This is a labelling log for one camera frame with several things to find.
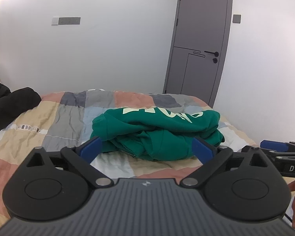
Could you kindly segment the green hoodie white print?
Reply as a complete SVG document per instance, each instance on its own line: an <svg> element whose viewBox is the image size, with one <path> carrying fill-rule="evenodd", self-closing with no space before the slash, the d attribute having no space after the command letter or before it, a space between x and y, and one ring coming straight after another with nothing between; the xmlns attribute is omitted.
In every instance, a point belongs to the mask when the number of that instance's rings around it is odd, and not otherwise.
<svg viewBox="0 0 295 236"><path fill-rule="evenodd" d="M215 147L223 143L219 120L220 114L213 110L178 113L160 107L108 109L93 119L91 136L102 140L103 152L123 151L144 160L177 161L193 156L195 137Z"/></svg>

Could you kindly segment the grey bedroom door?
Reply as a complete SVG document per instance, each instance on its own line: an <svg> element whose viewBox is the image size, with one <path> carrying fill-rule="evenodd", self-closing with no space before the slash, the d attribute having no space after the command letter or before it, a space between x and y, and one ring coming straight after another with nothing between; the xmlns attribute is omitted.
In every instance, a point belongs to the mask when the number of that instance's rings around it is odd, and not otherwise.
<svg viewBox="0 0 295 236"><path fill-rule="evenodd" d="M164 93L195 96L214 105L228 47L232 2L177 1Z"/></svg>

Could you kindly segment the black puffer jacket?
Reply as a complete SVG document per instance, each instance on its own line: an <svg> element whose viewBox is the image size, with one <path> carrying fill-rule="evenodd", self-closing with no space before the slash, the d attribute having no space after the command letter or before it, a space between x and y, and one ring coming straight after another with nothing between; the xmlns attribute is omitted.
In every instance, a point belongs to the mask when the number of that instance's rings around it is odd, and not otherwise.
<svg viewBox="0 0 295 236"><path fill-rule="evenodd" d="M40 95L30 87L11 92L0 83L0 131L20 114L37 107L40 102Z"/></svg>

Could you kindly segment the small grey wall switch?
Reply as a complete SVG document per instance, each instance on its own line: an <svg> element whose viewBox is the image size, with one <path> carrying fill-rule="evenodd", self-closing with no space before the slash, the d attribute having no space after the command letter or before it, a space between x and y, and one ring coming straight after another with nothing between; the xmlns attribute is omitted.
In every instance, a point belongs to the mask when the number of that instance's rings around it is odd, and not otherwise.
<svg viewBox="0 0 295 236"><path fill-rule="evenodd" d="M241 14L234 14L232 22L233 23L241 23Z"/></svg>

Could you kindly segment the grey wall switch panel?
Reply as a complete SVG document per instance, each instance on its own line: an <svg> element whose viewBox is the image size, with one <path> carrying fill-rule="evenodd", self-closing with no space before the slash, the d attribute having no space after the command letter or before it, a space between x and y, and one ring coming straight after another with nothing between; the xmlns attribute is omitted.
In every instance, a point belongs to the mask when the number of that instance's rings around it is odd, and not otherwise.
<svg viewBox="0 0 295 236"><path fill-rule="evenodd" d="M52 18L52 26L80 25L80 20L80 17L54 17Z"/></svg>

